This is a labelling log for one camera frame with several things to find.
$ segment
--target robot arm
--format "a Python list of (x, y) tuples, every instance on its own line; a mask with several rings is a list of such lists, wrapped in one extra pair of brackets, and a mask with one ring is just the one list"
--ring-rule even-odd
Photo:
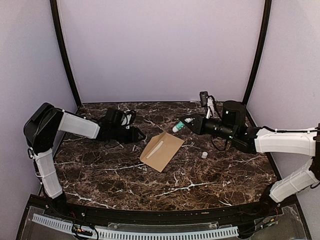
[(29, 157), (34, 159), (46, 194), (52, 199), (63, 195), (52, 150), (58, 131), (98, 141), (114, 139), (119, 143), (139, 142), (146, 136), (139, 128), (130, 126), (135, 116), (134, 111), (125, 114), (108, 108), (105, 116), (95, 122), (44, 103), (25, 124), (23, 132), (29, 146)]
[(269, 206), (300, 192), (320, 181), (320, 125), (302, 130), (277, 130), (269, 127), (248, 127), (246, 107), (237, 101), (226, 101), (222, 107), (221, 119), (207, 118), (208, 115), (193, 114), (180, 120), (198, 135), (210, 134), (214, 138), (231, 141), (241, 152), (256, 154), (266, 152), (294, 153), (312, 158), (297, 171), (283, 180), (268, 186), (260, 201)]

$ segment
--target white cable tray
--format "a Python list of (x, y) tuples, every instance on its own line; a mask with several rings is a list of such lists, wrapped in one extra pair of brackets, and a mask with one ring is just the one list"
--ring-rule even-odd
[[(57, 220), (48, 216), (33, 214), (33, 222), (46, 226), (48, 228), (66, 233), (72, 233), (72, 223), (69, 221)], [(83, 226), (82, 229), (93, 232), (92, 239), (96, 239), (97, 234), (91, 228)], [(175, 232), (175, 233), (144, 233), (113, 231), (102, 228), (95, 228), (99, 234), (100, 240), (215, 240), (238, 236), (238, 227), (227, 227), (222, 229), (213, 229), (194, 232)]]

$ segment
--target bottle label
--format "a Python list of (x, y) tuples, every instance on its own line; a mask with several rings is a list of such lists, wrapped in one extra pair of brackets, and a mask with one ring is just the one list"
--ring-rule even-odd
[(175, 127), (176, 127), (178, 130), (182, 129), (184, 126), (185, 126), (185, 124), (184, 124), (182, 121), (180, 121), (177, 125), (175, 125)]

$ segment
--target brown marble surface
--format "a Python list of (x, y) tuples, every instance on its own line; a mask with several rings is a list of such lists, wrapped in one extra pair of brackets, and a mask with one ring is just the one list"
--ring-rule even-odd
[[(121, 210), (182, 211), (219, 208), (259, 200), (276, 180), (264, 154), (246, 154), (228, 146), (213, 148), (209, 135), (186, 127), (172, 132), (178, 117), (204, 113), (195, 102), (88, 103), (78, 115), (98, 119), (108, 107), (136, 110), (134, 122), (146, 134), (144, 141), (117, 145), (70, 133), (55, 157), (60, 183), (68, 202)], [(167, 131), (183, 140), (182, 147), (160, 173), (139, 156), (153, 136)], [(215, 140), (220, 147), (222, 140)], [(202, 159), (202, 152), (208, 158)]]

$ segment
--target black pole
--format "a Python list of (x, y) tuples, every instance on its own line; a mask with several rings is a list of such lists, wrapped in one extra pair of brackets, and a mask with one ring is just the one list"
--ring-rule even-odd
[(81, 103), (80, 96), (79, 96), (77, 86), (76, 86), (76, 82), (75, 82), (75, 79), (74, 79), (74, 76), (72, 74), (71, 67), (70, 67), (70, 62), (69, 62), (67, 49), (66, 49), (66, 45), (65, 45), (65, 41), (64, 41), (64, 36), (62, 33), (60, 18), (59, 18), (57, 0), (50, 0), (50, 4), (51, 4), (51, 12), (52, 12), (52, 19), (53, 19), (56, 39), (58, 41), (60, 54), (61, 54), (62, 62), (64, 65), (64, 70), (65, 70), (66, 76), (68, 78), (68, 82), (69, 82), (69, 85), (70, 85), (70, 88), (72, 91), (74, 101), (75, 101), (77, 107), (80, 107), (82, 103)]
[(261, 29), (260, 29), (260, 35), (259, 35), (259, 40), (258, 40), (258, 45), (256, 47), (255, 51), (255, 56), (253, 60), (253, 65), (249, 77), (248, 84), (246, 86), (246, 90), (244, 93), (244, 97), (242, 100), (242, 103), (247, 105), (252, 89), (254, 87), (254, 83), (256, 80), (262, 52), (264, 50), (264, 44), (266, 40), (266, 35), (267, 35), (267, 29), (268, 29), (268, 23), (269, 23), (269, 17), (270, 17), (270, 11), (271, 11), (271, 3), (272, 0), (265, 0), (264, 2), (264, 10), (263, 10), (263, 17), (262, 17), (262, 23), (261, 23)]

